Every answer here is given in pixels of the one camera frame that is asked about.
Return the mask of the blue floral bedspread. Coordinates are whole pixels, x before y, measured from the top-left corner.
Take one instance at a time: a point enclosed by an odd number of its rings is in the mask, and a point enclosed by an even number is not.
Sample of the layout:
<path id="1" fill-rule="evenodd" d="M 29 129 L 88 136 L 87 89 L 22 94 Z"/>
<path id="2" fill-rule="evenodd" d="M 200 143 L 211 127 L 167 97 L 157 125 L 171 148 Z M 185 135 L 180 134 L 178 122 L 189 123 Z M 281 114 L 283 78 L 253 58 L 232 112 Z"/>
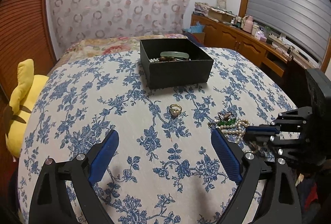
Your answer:
<path id="1" fill-rule="evenodd" d="M 137 51 L 57 68 L 32 110 L 18 167 L 24 219 L 44 161 L 86 153 L 114 129 L 119 146 L 95 191 L 116 223 L 216 223 L 236 185 L 210 142 L 208 124 L 231 112 L 268 124 L 295 108 L 266 74 L 238 53 L 209 48 L 206 84 L 151 90 Z"/>

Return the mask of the blue tissue paper bag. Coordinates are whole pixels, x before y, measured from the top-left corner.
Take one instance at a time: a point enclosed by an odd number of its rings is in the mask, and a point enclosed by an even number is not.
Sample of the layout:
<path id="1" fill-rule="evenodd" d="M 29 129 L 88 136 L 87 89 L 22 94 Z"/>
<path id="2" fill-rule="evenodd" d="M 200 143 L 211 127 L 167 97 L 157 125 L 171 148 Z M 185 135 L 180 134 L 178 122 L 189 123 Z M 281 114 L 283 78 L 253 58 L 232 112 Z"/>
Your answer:
<path id="1" fill-rule="evenodd" d="M 201 24 L 200 22 L 196 22 L 195 25 L 191 25 L 189 28 L 183 29 L 184 32 L 188 32 L 191 34 L 194 33 L 203 33 L 205 25 Z"/>

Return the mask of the green jade bangle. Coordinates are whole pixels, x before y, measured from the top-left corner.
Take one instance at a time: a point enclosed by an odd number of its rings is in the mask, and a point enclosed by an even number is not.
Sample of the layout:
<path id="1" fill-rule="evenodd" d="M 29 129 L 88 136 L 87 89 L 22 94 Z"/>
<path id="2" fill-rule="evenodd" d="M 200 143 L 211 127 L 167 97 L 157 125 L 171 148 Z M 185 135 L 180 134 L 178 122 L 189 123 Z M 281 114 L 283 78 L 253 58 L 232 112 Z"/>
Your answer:
<path id="1" fill-rule="evenodd" d="M 160 53 L 160 57 L 178 58 L 184 60 L 188 60 L 190 58 L 189 54 L 178 51 L 163 51 Z"/>

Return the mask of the wooden sideboard cabinet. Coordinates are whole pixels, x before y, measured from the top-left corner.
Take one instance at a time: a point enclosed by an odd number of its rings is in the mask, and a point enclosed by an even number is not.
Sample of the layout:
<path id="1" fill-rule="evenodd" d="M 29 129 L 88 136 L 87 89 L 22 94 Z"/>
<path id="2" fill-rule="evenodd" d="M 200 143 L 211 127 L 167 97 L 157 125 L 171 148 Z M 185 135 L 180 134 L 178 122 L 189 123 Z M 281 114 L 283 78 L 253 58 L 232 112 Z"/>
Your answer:
<path id="1" fill-rule="evenodd" d="M 265 42 L 256 40 L 252 35 L 238 29 L 216 22 L 208 17 L 191 15 L 191 25 L 204 25 L 204 46 L 228 48 L 240 53 L 257 67 L 267 67 L 278 77 L 283 77 L 287 59 Z"/>

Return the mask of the yellow plush toy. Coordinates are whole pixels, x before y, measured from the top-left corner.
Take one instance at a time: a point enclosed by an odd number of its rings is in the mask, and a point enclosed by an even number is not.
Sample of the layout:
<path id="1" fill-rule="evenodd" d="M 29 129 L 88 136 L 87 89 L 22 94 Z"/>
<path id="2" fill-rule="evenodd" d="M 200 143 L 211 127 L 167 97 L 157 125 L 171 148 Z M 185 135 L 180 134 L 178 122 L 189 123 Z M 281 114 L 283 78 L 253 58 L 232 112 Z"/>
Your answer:
<path id="1" fill-rule="evenodd" d="M 17 66 L 17 86 L 3 112 L 6 147 L 14 159 L 20 157 L 24 132 L 32 109 L 49 77 L 34 74 L 34 61 L 27 59 Z"/>

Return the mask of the pink bottle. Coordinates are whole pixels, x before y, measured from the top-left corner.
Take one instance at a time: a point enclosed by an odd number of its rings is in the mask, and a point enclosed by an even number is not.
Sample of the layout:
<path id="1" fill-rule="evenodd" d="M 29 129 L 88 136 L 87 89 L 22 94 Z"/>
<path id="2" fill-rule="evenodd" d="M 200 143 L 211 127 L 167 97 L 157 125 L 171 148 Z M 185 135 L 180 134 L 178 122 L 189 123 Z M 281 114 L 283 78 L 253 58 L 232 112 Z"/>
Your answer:
<path id="1" fill-rule="evenodd" d="M 252 28 L 254 25 L 253 17 L 251 15 L 246 15 L 243 17 L 243 30 L 249 34 L 252 33 Z"/>

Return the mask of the rose floral quilt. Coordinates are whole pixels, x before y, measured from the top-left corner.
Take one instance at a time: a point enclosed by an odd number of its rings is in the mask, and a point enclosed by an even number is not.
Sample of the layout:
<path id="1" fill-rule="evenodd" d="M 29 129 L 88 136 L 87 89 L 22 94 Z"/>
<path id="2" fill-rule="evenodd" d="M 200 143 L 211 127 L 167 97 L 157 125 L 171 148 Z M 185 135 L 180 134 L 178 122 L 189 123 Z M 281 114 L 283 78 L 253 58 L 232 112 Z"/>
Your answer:
<path id="1" fill-rule="evenodd" d="M 92 58 L 95 56 L 119 52 L 140 50 L 140 41 L 149 39 L 187 39 L 178 33 L 165 35 L 147 35 L 137 37 L 114 37 L 110 39 L 85 39 L 75 42 L 61 57 L 64 62 Z"/>

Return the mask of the grey window blind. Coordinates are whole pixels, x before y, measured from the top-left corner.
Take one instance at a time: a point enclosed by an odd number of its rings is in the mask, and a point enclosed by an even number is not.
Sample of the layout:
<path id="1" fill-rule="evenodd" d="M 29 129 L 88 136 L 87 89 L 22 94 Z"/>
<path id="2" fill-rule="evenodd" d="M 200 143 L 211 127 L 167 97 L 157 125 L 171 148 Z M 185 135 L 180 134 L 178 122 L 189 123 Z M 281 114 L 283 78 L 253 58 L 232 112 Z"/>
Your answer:
<path id="1" fill-rule="evenodd" d="M 282 32 L 318 62 L 330 35 L 330 0 L 248 0 L 247 14 Z"/>

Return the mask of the black jewelry box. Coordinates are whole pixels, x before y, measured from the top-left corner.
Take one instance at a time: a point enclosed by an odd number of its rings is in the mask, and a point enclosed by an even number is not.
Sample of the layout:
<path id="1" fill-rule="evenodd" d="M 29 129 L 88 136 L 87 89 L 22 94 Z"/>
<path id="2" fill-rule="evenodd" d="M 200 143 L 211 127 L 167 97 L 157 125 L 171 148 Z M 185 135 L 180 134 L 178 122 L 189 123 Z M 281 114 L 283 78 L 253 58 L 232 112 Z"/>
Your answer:
<path id="1" fill-rule="evenodd" d="M 187 60 L 159 61 L 162 52 L 183 52 Z M 140 41 L 140 61 L 149 89 L 206 83 L 214 60 L 188 39 L 148 39 Z"/>

